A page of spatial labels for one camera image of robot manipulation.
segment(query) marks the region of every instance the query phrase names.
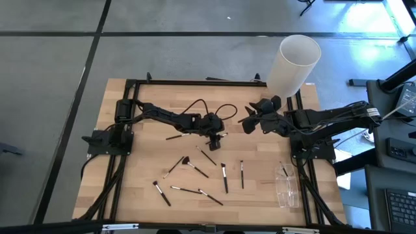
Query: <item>keyboard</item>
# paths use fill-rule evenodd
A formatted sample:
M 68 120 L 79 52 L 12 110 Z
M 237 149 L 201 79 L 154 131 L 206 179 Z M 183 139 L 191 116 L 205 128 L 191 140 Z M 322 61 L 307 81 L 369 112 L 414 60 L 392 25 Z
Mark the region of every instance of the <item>keyboard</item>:
M 416 233 L 416 192 L 386 189 L 390 231 Z

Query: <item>white paper cup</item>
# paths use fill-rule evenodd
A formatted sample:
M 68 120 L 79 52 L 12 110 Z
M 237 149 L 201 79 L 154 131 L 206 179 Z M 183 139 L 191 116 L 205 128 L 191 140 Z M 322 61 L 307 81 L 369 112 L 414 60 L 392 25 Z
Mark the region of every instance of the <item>white paper cup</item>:
M 303 35 L 288 36 L 280 44 L 267 88 L 274 95 L 286 98 L 295 95 L 306 77 L 319 61 L 320 47 L 312 38 Z

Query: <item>gray floor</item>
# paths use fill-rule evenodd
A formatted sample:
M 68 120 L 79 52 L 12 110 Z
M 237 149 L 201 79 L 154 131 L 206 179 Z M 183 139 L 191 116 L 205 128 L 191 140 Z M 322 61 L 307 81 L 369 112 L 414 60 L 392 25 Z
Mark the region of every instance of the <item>gray floor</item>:
M 35 5 L 29 0 L 1 1 L 0 30 L 94 31 L 104 2 L 45 0 Z M 304 7 L 292 0 L 119 0 L 113 1 L 104 30 L 395 33 L 382 3 L 317 0 L 299 18 Z M 282 39 L 101 38 L 46 221 L 71 218 L 87 149 L 81 136 L 89 135 L 95 126 L 108 78 L 143 79 L 151 72 L 154 79 L 210 76 L 248 81 L 260 73 L 264 80 Z M 322 58 L 307 82 L 317 85 L 323 109 L 367 99 L 364 88 L 346 85 L 348 79 L 384 79 L 410 61 L 404 46 L 394 38 L 315 40 Z M 25 150 L 20 157 L 0 157 L 0 187 L 5 191 L 0 195 L 0 226 L 30 222 L 91 41 L 0 38 L 0 142 Z M 371 147 L 358 136 L 340 146 L 353 154 Z M 354 191 L 342 191 L 343 199 L 349 192 Z M 354 200 L 344 202 L 355 205 Z

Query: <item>clear plastic container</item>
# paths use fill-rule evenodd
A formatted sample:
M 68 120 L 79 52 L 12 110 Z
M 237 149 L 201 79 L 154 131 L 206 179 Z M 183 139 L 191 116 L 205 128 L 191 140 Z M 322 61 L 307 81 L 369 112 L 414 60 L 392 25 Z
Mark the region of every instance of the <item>clear plastic container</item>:
M 276 168 L 276 193 L 280 207 L 299 207 L 298 180 L 291 164 Z

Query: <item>wooden board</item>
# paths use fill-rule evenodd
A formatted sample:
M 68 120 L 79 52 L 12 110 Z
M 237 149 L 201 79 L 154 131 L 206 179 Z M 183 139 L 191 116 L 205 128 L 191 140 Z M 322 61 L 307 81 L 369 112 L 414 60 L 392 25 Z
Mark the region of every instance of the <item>wooden board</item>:
M 124 79 L 109 79 L 99 113 L 97 128 L 104 129 L 114 122 L 115 103 L 124 91 Z M 304 84 L 301 88 L 305 109 L 319 109 L 315 85 Z M 261 98 L 271 98 L 265 87 L 237 86 L 178 86 L 143 84 L 139 100 L 174 112 L 182 112 L 196 99 L 206 100 L 210 112 L 225 103 L 237 106 L 239 112 L 226 120 L 229 135 L 221 140 L 221 149 L 209 151 L 207 138 L 197 135 L 174 140 L 166 137 L 178 135 L 169 125 L 144 120 L 133 126 L 134 146 L 127 158 L 117 221 L 160 222 L 187 224 L 240 224 L 240 225 L 305 225 L 302 199 L 298 208 L 280 208 L 276 196 L 275 169 L 290 162 L 289 139 L 277 134 L 264 135 L 260 127 L 250 135 L 243 132 L 240 119 L 247 116 L 244 106 Z M 189 113 L 204 114 L 202 103 L 197 103 Z M 223 108 L 218 115 L 226 117 L 233 113 L 231 107 Z M 217 163 L 215 166 L 196 146 L 202 148 Z M 204 171 L 209 179 L 192 167 L 178 165 L 166 178 L 163 175 L 181 156 L 189 156 L 191 163 Z M 240 160 L 244 160 L 244 189 L 241 189 Z M 84 214 L 103 188 L 108 155 L 100 155 L 85 168 L 73 217 Z M 229 194 L 225 193 L 220 163 L 225 163 Z M 343 205 L 333 168 L 328 162 L 315 160 L 320 194 L 328 207 L 345 222 Z M 170 200 L 169 207 L 152 182 L 159 186 Z M 170 186 L 186 189 L 203 189 L 224 206 L 208 197 L 174 190 Z M 109 217 L 111 198 L 107 202 L 105 217 Z M 309 195 L 311 215 L 316 222 L 313 199 Z

